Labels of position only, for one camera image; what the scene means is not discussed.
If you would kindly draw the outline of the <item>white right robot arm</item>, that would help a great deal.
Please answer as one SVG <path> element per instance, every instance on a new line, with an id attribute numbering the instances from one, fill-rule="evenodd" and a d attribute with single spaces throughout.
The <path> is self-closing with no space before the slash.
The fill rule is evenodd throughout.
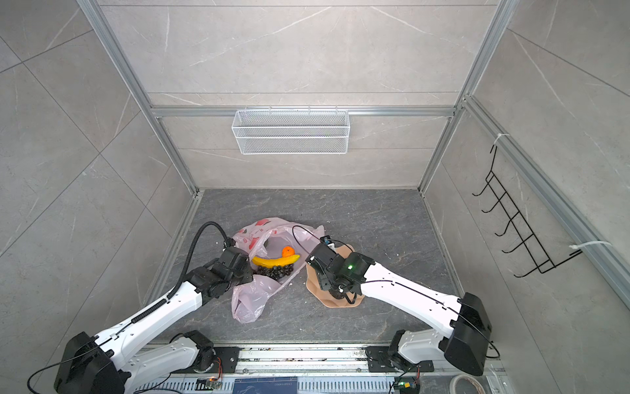
<path id="1" fill-rule="evenodd" d="M 483 375 L 491 341 L 492 324 L 479 297 L 444 294 L 412 282 L 365 254 L 352 251 L 344 257 L 334 241 L 321 239 L 305 259 L 314 269 L 320 288 L 352 298 L 380 300 L 423 321 L 431 331 L 400 330 L 390 342 L 386 359 L 402 370 L 429 361 L 447 361 L 459 371 Z"/>

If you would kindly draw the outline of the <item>blue label plate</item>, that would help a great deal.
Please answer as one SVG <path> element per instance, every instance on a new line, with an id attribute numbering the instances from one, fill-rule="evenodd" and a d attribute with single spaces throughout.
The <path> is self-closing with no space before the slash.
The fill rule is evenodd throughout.
<path id="1" fill-rule="evenodd" d="M 236 379 L 232 394 L 297 394 L 296 377 Z"/>

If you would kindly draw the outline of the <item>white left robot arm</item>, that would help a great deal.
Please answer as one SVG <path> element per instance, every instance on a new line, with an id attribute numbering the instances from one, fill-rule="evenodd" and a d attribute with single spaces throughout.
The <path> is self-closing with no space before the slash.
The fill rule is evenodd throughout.
<path id="1" fill-rule="evenodd" d="M 235 246 L 224 249 L 137 314 L 93 337 L 80 333 L 72 338 L 53 382 L 55 391 L 132 393 L 171 372 L 210 370 L 217 365 L 213 342 L 197 330 L 152 350 L 145 346 L 181 318 L 252 279 L 248 253 Z"/>

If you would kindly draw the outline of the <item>yellow fake banana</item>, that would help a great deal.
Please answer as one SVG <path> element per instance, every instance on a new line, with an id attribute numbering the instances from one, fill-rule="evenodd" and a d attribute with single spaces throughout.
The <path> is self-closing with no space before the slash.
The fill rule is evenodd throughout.
<path id="1" fill-rule="evenodd" d="M 281 257 L 279 259 L 263 259 L 261 257 L 255 256 L 252 261 L 253 263 L 265 269 L 273 269 L 274 267 L 285 267 L 287 265 L 292 265 L 297 263 L 300 260 L 299 254 L 292 254 L 291 256 Z"/>

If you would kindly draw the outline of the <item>pink scalloped plate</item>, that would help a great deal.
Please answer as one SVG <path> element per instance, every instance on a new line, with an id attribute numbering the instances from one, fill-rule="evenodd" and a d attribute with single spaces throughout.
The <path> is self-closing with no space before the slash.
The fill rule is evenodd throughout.
<path id="1" fill-rule="evenodd" d="M 352 247 L 320 243 L 306 258 L 306 287 L 327 308 L 353 308 L 365 298 L 361 285 L 372 264 Z"/>

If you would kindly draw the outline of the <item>orange fake orange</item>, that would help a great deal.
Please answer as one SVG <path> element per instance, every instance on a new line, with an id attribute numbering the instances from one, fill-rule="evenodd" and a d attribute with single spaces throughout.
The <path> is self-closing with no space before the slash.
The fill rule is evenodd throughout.
<path id="1" fill-rule="evenodd" d="M 287 258 L 295 255 L 295 249 L 291 246 L 286 246 L 282 249 L 282 258 Z"/>

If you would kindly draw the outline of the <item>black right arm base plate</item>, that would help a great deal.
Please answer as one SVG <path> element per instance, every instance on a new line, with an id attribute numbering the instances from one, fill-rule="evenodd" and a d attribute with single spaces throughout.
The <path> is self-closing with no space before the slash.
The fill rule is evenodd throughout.
<path id="1" fill-rule="evenodd" d="M 432 361 L 421 361 L 418 364 L 412 364 L 388 346 L 367 346 L 365 348 L 365 356 L 367 357 L 368 370 L 371 373 L 396 371 L 431 373 L 435 371 Z"/>

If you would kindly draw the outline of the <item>pink plastic bag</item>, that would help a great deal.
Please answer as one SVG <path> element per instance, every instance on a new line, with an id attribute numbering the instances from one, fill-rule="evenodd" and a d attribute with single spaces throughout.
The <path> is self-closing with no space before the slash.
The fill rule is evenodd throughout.
<path id="1" fill-rule="evenodd" d="M 326 235 L 324 226 L 316 228 L 299 223 L 292 223 L 282 218 L 264 218 L 250 224 L 235 234 L 236 246 L 249 253 L 254 280 L 235 287 L 231 300 L 231 312 L 240 323 L 252 323 L 263 313 L 269 299 L 290 282 L 305 268 L 305 259 L 319 238 Z M 279 282 L 270 277 L 258 275 L 259 269 L 252 259 L 255 256 L 263 259 L 279 259 L 282 249 L 291 246 L 300 260 L 294 264 L 294 272 Z"/>

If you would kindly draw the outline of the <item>black fake grape bunch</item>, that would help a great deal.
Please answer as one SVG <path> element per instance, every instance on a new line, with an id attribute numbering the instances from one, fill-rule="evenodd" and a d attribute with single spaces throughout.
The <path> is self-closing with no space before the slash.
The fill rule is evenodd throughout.
<path id="1" fill-rule="evenodd" d="M 259 267 L 257 274 L 270 277 L 274 281 L 279 282 L 284 277 L 288 277 L 294 272 L 294 265 L 274 266 L 272 268 Z"/>

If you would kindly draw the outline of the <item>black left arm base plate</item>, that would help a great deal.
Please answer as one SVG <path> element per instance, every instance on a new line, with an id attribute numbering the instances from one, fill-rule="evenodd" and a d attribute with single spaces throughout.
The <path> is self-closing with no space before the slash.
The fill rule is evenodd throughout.
<path id="1" fill-rule="evenodd" d="M 199 365 L 193 367 L 197 374 L 234 374 L 241 349 L 236 346 L 220 346 L 211 356 L 202 356 Z"/>

